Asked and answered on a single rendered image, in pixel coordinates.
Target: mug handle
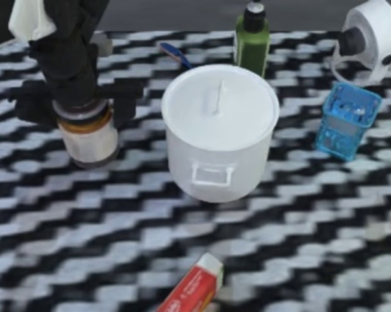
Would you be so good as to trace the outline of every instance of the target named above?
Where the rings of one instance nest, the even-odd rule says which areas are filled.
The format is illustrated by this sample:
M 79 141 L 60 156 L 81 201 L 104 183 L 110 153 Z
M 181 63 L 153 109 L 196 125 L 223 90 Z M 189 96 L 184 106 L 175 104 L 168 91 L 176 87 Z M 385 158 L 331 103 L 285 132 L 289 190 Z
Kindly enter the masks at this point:
M 233 172 L 234 167 L 232 166 L 193 164 L 191 182 L 195 185 L 210 187 L 230 187 Z

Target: jar lid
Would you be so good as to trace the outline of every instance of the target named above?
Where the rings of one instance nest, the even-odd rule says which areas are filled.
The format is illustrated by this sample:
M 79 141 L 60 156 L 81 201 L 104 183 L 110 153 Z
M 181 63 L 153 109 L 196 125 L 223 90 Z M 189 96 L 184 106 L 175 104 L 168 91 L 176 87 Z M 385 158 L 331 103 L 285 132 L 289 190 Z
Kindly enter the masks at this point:
M 270 135 L 279 102 L 271 86 L 251 71 L 207 65 L 167 87 L 162 117 L 172 133 L 195 148 L 235 151 Z

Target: black and white tablecloth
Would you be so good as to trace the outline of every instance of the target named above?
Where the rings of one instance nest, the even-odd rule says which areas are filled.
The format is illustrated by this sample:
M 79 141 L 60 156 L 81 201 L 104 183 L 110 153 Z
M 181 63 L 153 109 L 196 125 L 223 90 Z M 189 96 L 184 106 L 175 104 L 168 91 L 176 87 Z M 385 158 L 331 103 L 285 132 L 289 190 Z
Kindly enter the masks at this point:
M 137 77 L 145 96 L 119 159 L 95 171 L 70 162 L 57 130 L 14 117 L 6 89 L 42 76 L 23 45 L 0 49 L 0 311 L 154 311 L 210 251 L 226 269 L 214 311 L 391 312 L 391 69 L 371 88 L 384 97 L 377 121 L 345 163 L 313 146 L 336 34 L 273 34 L 267 79 L 281 118 L 266 173 L 248 197 L 213 205 L 168 173 L 160 99 L 183 69 L 156 43 L 195 65 L 230 63 L 231 32 L 111 37 L 100 81 Z

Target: blue spoon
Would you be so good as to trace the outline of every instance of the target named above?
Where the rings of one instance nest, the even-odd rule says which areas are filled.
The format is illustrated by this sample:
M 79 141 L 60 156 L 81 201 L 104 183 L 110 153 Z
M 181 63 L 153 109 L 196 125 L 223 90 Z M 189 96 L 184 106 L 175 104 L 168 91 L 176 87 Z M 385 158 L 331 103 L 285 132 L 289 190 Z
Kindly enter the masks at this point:
M 171 58 L 176 60 L 177 62 L 180 62 L 182 65 L 187 67 L 188 69 L 193 68 L 190 61 L 184 56 L 183 52 L 178 50 L 176 47 L 174 47 L 171 44 L 167 44 L 166 42 L 161 42 L 159 44 L 159 48 L 168 54 Z

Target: white cup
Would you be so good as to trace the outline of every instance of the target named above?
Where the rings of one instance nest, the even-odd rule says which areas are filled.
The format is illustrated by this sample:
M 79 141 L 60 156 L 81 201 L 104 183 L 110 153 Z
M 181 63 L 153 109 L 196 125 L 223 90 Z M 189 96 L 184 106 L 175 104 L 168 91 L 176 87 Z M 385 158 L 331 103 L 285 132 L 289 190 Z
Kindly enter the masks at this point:
M 248 195 L 268 159 L 279 102 L 258 75 L 231 65 L 186 71 L 162 98 L 168 166 L 176 184 L 204 202 Z

